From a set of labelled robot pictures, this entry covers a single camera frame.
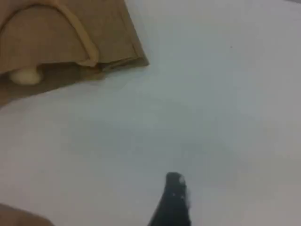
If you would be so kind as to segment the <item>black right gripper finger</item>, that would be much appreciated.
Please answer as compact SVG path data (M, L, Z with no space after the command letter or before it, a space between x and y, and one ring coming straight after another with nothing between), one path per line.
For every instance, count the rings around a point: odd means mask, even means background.
M190 226L190 204L185 178L178 172L169 172L158 205L149 226Z

